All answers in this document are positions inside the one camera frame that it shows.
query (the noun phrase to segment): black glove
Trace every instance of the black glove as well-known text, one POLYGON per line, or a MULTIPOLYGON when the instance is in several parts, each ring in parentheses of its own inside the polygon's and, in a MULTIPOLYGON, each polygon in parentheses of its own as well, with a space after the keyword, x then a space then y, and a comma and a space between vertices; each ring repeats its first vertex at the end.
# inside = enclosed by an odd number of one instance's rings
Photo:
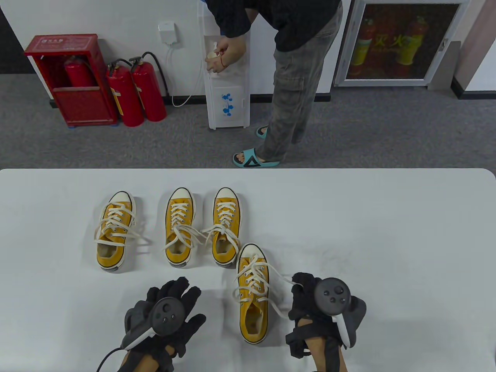
MULTIPOLYGON (((315 303, 314 291, 316 285, 321 281, 308 273, 297 273, 293 276, 293 282, 299 283, 291 289, 293 293, 293 306, 289 312, 289 319, 295 321, 293 333, 286 336, 286 343, 290 346, 291 355, 295 358, 303 358, 310 355, 306 339, 312 337, 325 338, 325 365, 326 372, 338 372, 339 348, 343 345, 336 323, 332 317, 320 311, 315 303), (312 324, 298 327, 300 319, 311 319, 312 324)), ((351 296, 351 303, 346 310, 346 316, 352 319, 351 324, 358 328, 366 312, 365 302, 351 296)))
MULTIPOLYGON (((178 280, 171 280, 165 284, 161 289, 156 287, 150 288, 148 294, 146 295, 146 302, 148 303, 148 311, 150 311, 154 304, 165 297, 175 297, 181 301, 185 309, 185 319, 188 317, 189 313, 193 310, 196 304, 196 300, 201 295, 201 290, 198 287, 192 287, 186 293, 185 290, 188 288, 189 282, 186 278, 181 277, 178 280)), ((172 355, 174 358, 179 355, 182 358, 186 352, 186 344, 190 338, 199 330, 199 328, 205 323, 206 317, 203 314, 197 314, 193 316, 188 322, 179 328, 178 331, 165 337, 160 337, 155 335, 151 338, 147 338, 139 345, 131 349, 129 358, 135 360, 141 360, 145 354, 150 354, 152 358, 159 364, 160 371, 172 372, 172 360, 169 353, 165 350, 166 346, 171 346, 175 349, 175 354, 172 355)), ((126 317, 125 320, 126 332, 129 328, 129 320, 126 317)))

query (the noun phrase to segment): fire extinguisher box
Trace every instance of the fire extinguisher box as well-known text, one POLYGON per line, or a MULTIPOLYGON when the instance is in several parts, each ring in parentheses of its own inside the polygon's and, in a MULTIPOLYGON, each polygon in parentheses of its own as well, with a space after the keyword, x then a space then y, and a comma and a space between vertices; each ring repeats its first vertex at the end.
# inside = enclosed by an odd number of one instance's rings
MULTIPOLYGON (((213 52, 222 36, 214 16, 203 1, 198 1, 197 10, 202 52, 207 56, 213 52)), ((219 74, 208 72, 206 66, 203 66, 208 123, 211 129, 249 126, 249 32, 245 38, 247 52, 238 62, 219 74)))
POLYGON ((25 54, 33 57, 69 127, 117 123, 96 34, 35 36, 25 54))

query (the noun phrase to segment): white table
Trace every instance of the white table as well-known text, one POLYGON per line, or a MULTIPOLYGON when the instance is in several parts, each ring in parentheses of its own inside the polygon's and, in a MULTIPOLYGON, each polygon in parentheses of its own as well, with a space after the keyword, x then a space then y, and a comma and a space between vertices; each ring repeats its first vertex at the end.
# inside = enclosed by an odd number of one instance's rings
MULTIPOLYGON (((124 314, 150 286, 186 276, 203 290, 207 323, 176 360, 178 372, 312 371, 290 356, 292 324, 271 318, 246 344, 235 273, 207 248, 201 265, 165 260, 163 211, 188 187, 211 216, 233 188, 244 204, 244 243, 259 244, 284 274, 337 276, 367 302, 350 372, 489 372, 496 347, 496 182, 485 170, 2 170, 0 371, 94 371, 124 335, 124 314), (140 242, 127 272, 103 272, 93 231, 124 189, 137 199, 140 242)), ((290 286, 272 280, 279 301, 290 286)), ((103 371, 116 371, 124 352, 103 371)))

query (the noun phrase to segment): yellow label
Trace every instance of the yellow label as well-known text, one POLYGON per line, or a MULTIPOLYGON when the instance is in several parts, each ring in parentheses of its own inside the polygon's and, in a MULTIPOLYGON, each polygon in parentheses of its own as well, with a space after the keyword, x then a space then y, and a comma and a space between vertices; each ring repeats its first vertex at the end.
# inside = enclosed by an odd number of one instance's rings
POLYGON ((114 96, 114 98, 116 100, 117 109, 119 110, 119 114, 121 116, 124 116, 123 109, 122 109, 121 104, 119 102, 119 97, 121 96, 121 94, 119 92, 116 92, 113 88, 110 88, 110 90, 112 91, 112 95, 114 96))
POLYGON ((420 45, 422 45, 423 35, 405 36, 403 47, 399 50, 396 62, 399 64, 410 65, 420 45))
POLYGON ((365 58, 367 57, 367 52, 369 51, 369 47, 371 46, 372 39, 370 40, 361 40, 358 39, 357 45, 355 46, 355 50, 353 51, 353 55, 351 57, 351 64, 353 66, 360 66, 365 62, 365 58))

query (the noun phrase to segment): shoe insole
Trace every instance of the shoe insole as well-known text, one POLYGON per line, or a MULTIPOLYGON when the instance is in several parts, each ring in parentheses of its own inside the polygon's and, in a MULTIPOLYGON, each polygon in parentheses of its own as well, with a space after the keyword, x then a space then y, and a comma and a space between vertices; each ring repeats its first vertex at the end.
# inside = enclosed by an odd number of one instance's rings
POLYGON ((217 253, 227 253, 231 250, 233 245, 228 240, 218 240, 217 241, 217 253))
POLYGON ((186 246, 182 242, 176 242, 175 244, 172 244, 169 249, 171 250, 171 253, 173 254, 183 254, 186 250, 186 246))
POLYGON ((262 313, 260 309, 253 304, 248 308, 245 325, 249 334, 259 334, 262 329, 262 313))
POLYGON ((98 255, 100 257, 110 258, 117 251, 117 247, 115 247, 115 246, 108 246, 106 244, 98 244, 97 245, 97 250, 98 250, 98 255))

